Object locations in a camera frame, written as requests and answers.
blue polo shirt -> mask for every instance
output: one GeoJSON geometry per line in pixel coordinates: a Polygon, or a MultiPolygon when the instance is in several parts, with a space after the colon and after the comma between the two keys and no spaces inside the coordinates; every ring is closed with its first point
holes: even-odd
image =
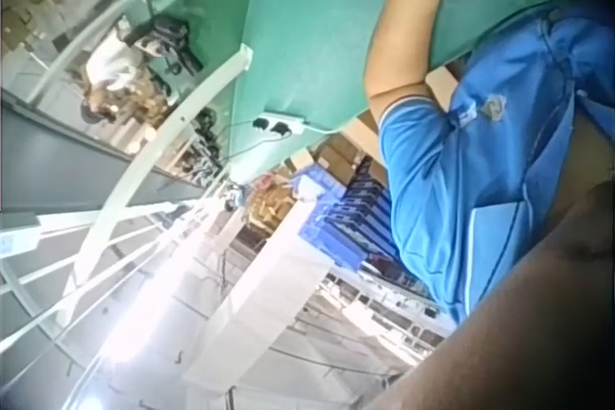
{"type": "Polygon", "coordinates": [[[381,119],[392,231],[462,322],[542,237],[583,110],[615,136],[615,33],[594,0],[513,20],[468,62],[449,113],[408,97],[381,119]]]}

stacked blue crate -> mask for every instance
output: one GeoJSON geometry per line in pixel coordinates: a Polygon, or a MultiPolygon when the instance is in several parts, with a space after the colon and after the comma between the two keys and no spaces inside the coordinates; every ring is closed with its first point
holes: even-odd
{"type": "Polygon", "coordinates": [[[346,186],[318,164],[300,172],[295,178],[295,185],[302,177],[308,177],[316,182],[323,189],[323,193],[318,197],[316,207],[301,227],[300,237],[332,258],[338,266],[357,271],[369,253],[325,220],[331,209],[339,204],[346,193],[346,186]]]}
{"type": "Polygon", "coordinates": [[[400,260],[391,234],[391,196],[386,187],[369,175],[372,159],[357,168],[353,181],[338,205],[331,207],[327,223],[356,241],[368,253],[400,260]]]}

window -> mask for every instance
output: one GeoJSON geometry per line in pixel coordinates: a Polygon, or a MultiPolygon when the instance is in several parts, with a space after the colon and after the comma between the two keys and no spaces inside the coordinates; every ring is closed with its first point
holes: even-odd
{"type": "Polygon", "coordinates": [[[342,279],[339,279],[336,284],[339,286],[339,297],[346,302],[353,302],[360,293],[350,283],[346,283],[342,279]]]}
{"type": "Polygon", "coordinates": [[[437,348],[440,343],[444,341],[444,338],[436,333],[433,333],[431,330],[423,330],[421,340],[428,345],[432,345],[434,348],[437,348]]]}
{"type": "Polygon", "coordinates": [[[400,316],[396,312],[386,311],[382,316],[403,330],[408,330],[412,326],[412,321],[410,319],[400,316]]]}
{"type": "Polygon", "coordinates": [[[429,355],[429,353],[430,353],[430,350],[425,348],[418,341],[414,342],[414,344],[412,345],[412,349],[416,350],[418,353],[420,353],[423,356],[429,355]]]}
{"type": "Polygon", "coordinates": [[[382,304],[381,302],[377,302],[377,301],[372,301],[369,307],[372,308],[372,311],[378,312],[379,314],[384,314],[386,311],[388,311],[388,309],[384,307],[384,304],[382,304]]]}
{"type": "Polygon", "coordinates": [[[383,326],[387,330],[393,329],[393,326],[389,322],[382,319],[381,316],[379,316],[378,314],[372,314],[372,321],[374,321],[379,326],[383,326]]]}
{"type": "Polygon", "coordinates": [[[414,326],[412,330],[410,331],[410,335],[412,335],[414,338],[418,338],[420,334],[421,334],[421,327],[419,326],[414,326]]]}
{"type": "Polygon", "coordinates": [[[435,309],[431,309],[430,307],[426,307],[425,315],[427,317],[431,317],[432,319],[435,319],[436,317],[438,317],[438,311],[436,311],[435,309]]]}

green workbench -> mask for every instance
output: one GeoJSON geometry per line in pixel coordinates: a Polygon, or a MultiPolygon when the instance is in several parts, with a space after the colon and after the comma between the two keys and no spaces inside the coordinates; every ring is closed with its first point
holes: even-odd
{"type": "MultiPolygon", "coordinates": [[[[171,11],[191,24],[194,52],[206,64],[197,81],[231,56],[241,42],[254,50],[250,70],[213,103],[232,175],[246,181],[322,136],[305,133],[277,142],[249,124],[264,110],[303,116],[339,129],[365,111],[361,75],[367,46],[384,0],[177,0],[171,11]],[[244,155],[237,155],[249,150],[244,155]]],[[[516,12],[549,0],[444,0],[431,50],[433,66],[476,46],[516,12]]],[[[145,4],[129,12],[138,22],[145,4]]],[[[163,63],[156,63],[163,68],[163,63]]],[[[179,76],[186,94],[198,82],[179,76]]]]}

cardboard box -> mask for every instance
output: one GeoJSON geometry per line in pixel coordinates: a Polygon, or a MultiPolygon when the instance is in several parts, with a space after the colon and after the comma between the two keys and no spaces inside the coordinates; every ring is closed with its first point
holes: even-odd
{"type": "Polygon", "coordinates": [[[341,133],[333,134],[325,142],[326,146],[332,147],[340,153],[349,163],[354,164],[357,160],[358,148],[341,133]]]}
{"type": "Polygon", "coordinates": [[[370,110],[366,110],[365,112],[363,112],[358,117],[358,120],[365,124],[372,132],[378,133],[378,124],[376,123],[376,120],[374,120],[374,115],[370,110]]]}
{"type": "Polygon", "coordinates": [[[21,17],[13,9],[2,10],[2,43],[10,50],[19,48],[21,42],[26,41],[30,30],[21,17]]]}
{"type": "Polygon", "coordinates": [[[297,151],[290,157],[290,171],[294,174],[314,164],[314,157],[307,149],[297,151]]]}
{"type": "Polygon", "coordinates": [[[318,163],[331,175],[347,186],[355,176],[354,165],[330,146],[324,146],[318,157],[318,163]]]}
{"type": "Polygon", "coordinates": [[[289,182],[293,178],[294,172],[292,168],[286,165],[286,162],[274,172],[275,181],[277,183],[289,182]]]}
{"type": "Polygon", "coordinates": [[[294,206],[292,187],[281,185],[259,192],[248,210],[248,221],[256,227],[273,233],[294,206]]]}

